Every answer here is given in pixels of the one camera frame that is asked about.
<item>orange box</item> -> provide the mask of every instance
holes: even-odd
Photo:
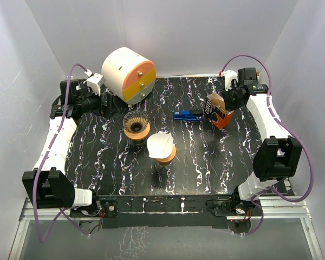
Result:
[[[216,127],[222,129],[229,124],[233,111],[225,110],[224,99],[213,92],[207,96],[204,114],[212,120]]]

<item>cable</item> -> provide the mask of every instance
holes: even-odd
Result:
[[[287,130],[299,143],[300,145],[302,146],[305,154],[306,154],[306,157],[307,157],[307,160],[308,160],[308,164],[309,164],[309,168],[310,168],[310,181],[309,181],[309,185],[308,185],[308,188],[307,188],[307,191],[305,192],[304,195],[301,196],[301,198],[298,198],[298,199],[289,199],[285,196],[283,196],[282,194],[280,194],[274,187],[270,187],[270,189],[275,193],[277,194],[279,197],[281,197],[282,199],[288,201],[288,202],[292,202],[292,203],[295,203],[295,202],[301,202],[303,201],[304,199],[306,199],[307,196],[309,196],[310,192],[312,191],[312,188],[313,188],[313,184],[314,184],[314,177],[315,177],[315,170],[314,170],[314,163],[313,163],[313,160],[311,158],[311,155],[310,155],[310,152],[307,148],[307,146],[305,145],[305,143],[301,140],[301,138],[295,134],[292,130],[290,130],[286,125],[284,125],[278,118],[277,118],[277,115],[275,115],[275,113],[273,112],[272,108],[270,107],[270,97],[271,96],[271,91],[272,91],[272,78],[271,78],[271,74],[268,70],[268,68],[265,66],[265,64],[263,62],[261,62],[259,59],[253,57],[253,56],[250,56],[250,55],[237,55],[237,56],[234,56],[232,57],[231,59],[229,59],[227,61],[227,63],[224,65],[223,69],[221,72],[223,72],[226,68],[226,66],[232,61],[234,60],[235,58],[237,57],[248,57],[248,58],[251,58],[253,60],[256,60],[258,63],[261,64],[261,66],[264,68],[264,70],[266,71],[267,73],[267,76],[268,76],[268,80],[269,80],[269,89],[268,89],[268,92],[267,92],[267,99],[266,99],[266,104],[267,104],[267,108],[270,112],[270,114],[272,115],[273,119],[281,126],[283,127],[285,130]],[[248,233],[246,233],[246,235],[250,235],[250,234],[253,234],[255,231],[257,231],[263,220],[264,220],[264,212],[262,210],[262,207],[255,203],[254,202],[254,199],[257,197],[259,197],[261,194],[263,194],[264,192],[266,192],[266,190],[264,191],[261,191],[259,193],[257,193],[257,195],[254,195],[252,198],[251,198],[251,202],[259,208],[260,212],[261,212],[261,219],[260,219],[260,222],[259,224],[256,226],[255,229],[249,231]]]
[[[72,76],[72,72],[74,70],[74,68],[76,66],[79,66],[81,67],[82,69],[84,69],[85,71],[87,71],[87,69],[80,65],[79,63],[76,63],[72,66],[71,70],[70,70],[70,73],[69,73],[69,76],[68,76],[68,79],[67,79],[67,84],[66,84],[66,93],[65,93],[65,102],[64,102],[64,109],[63,109],[63,115],[62,115],[62,118],[61,118],[61,123],[59,125],[59,128],[57,130],[57,133],[54,134],[49,146],[48,146],[48,149],[50,150],[55,139],[57,138],[58,136],[58,133],[60,132],[60,130],[62,129],[63,127],[63,124],[64,124],[64,120],[65,120],[65,117],[66,117],[66,112],[67,112],[67,104],[68,104],[68,100],[69,100],[69,91],[70,91],[70,81],[71,81],[71,76]],[[55,221],[58,219],[58,217],[63,214],[77,229],[79,229],[83,234],[85,235],[89,235],[89,233],[83,229],[81,229],[76,223],[74,223],[70,217],[68,215],[65,214],[65,210],[67,209],[60,209],[60,212],[55,216],[55,218],[52,220],[52,223],[51,225],[48,227],[46,233],[44,234],[44,236],[42,237],[42,230],[41,230],[41,226],[40,226],[40,221],[38,219],[38,212],[37,212],[37,183],[38,183],[38,179],[40,177],[40,174],[41,174],[41,170],[42,170],[42,167],[44,165],[44,163],[46,162],[47,158],[48,158],[48,155],[49,155],[49,151],[46,151],[42,161],[41,161],[41,164],[40,166],[38,167],[37,169],[37,172],[36,172],[36,175],[35,175],[35,179],[34,179],[34,185],[32,187],[32,206],[34,208],[34,218],[35,218],[35,223],[36,223],[36,230],[37,230],[37,234],[38,234],[38,240],[41,242],[41,243],[44,243],[46,240],[47,240],[47,237],[49,235],[49,232],[51,230],[51,228],[53,227],[53,225],[55,224]]]
[[[313,185],[314,185],[314,178],[315,178],[315,168],[314,168],[314,163],[313,160],[311,158],[311,154],[308,150],[308,148],[306,147],[305,143],[301,140],[301,138],[295,134],[292,130],[290,130],[286,125],[284,125],[275,115],[275,113],[273,112],[272,108],[269,107],[270,106],[270,97],[268,96],[266,99],[267,102],[267,106],[268,106],[268,110],[270,112],[270,114],[272,115],[273,119],[281,126],[283,127],[285,130],[287,130],[297,141],[299,141],[300,145],[302,146],[305,156],[307,157],[308,160],[308,164],[309,164],[309,168],[310,168],[310,181],[309,181],[309,185],[308,188],[305,192],[304,195],[301,196],[301,198],[298,199],[289,199],[287,197],[285,197],[284,195],[282,195],[279,191],[276,190],[276,188],[274,188],[273,186],[271,187],[271,190],[277,194],[278,196],[280,196],[282,199],[288,201],[288,202],[301,202],[304,199],[306,199],[306,197],[309,196],[310,192],[312,191]]]
[[[232,61],[234,60],[235,58],[238,58],[238,57],[248,57],[248,58],[251,58],[253,60],[256,60],[258,63],[260,63],[260,65],[264,68],[266,74],[267,74],[267,77],[269,78],[269,89],[268,89],[268,92],[267,92],[267,95],[271,95],[271,87],[272,87],[272,79],[271,79],[271,74],[268,70],[268,68],[265,66],[265,64],[260,61],[259,59],[253,57],[253,56],[250,56],[250,55],[244,55],[244,54],[240,54],[240,55],[237,55],[235,57],[232,57],[231,59],[229,59],[227,61],[227,63],[224,65],[223,69],[220,71],[219,75],[225,70],[226,66]]]
[[[93,229],[89,232],[89,235],[91,235],[91,234],[93,233],[93,231],[94,231],[98,226],[101,226],[101,224],[96,225],[95,227],[93,227]]]

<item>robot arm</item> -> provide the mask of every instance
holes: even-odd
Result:
[[[255,68],[228,70],[221,74],[225,79],[225,88],[220,92],[227,110],[236,110],[246,106],[254,117],[261,135],[262,145],[253,160],[253,172],[235,191],[236,201],[250,201],[268,187],[293,177],[302,152],[300,143],[290,136],[270,114],[267,100],[268,87],[259,84]],[[272,102],[270,107],[277,115]]]
[[[64,119],[62,129],[56,134],[62,120],[67,81],[60,83],[61,96],[52,105],[49,132],[42,153],[34,169],[25,172],[23,175],[24,187],[32,201],[33,184],[37,169],[41,165],[46,153],[49,152],[41,169],[36,190],[37,207],[39,209],[90,206],[93,203],[92,190],[74,187],[64,175],[69,145],[82,114],[92,112],[102,116],[110,116],[108,106],[112,103],[107,102],[106,106],[104,106],[101,102],[103,76],[97,73],[92,74],[91,72],[87,75],[89,78],[86,80],[71,80],[66,118]],[[54,145],[51,146],[52,139],[55,140]]]

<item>orange and white canister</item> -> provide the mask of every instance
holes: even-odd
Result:
[[[126,47],[107,56],[101,74],[105,86],[129,105],[144,99],[153,90],[157,77],[152,61]]]

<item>tabletop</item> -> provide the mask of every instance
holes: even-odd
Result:
[[[225,129],[208,118],[202,122],[174,121],[173,112],[203,109],[206,96],[219,92],[218,77],[157,79],[153,92],[132,108],[121,106],[109,120],[85,114],[74,133],[66,175],[98,195],[231,194],[252,172],[261,138],[251,113],[238,109]],[[122,120],[129,111],[145,113],[150,135],[171,133],[177,155],[167,174],[155,171],[146,146],[131,149]]]

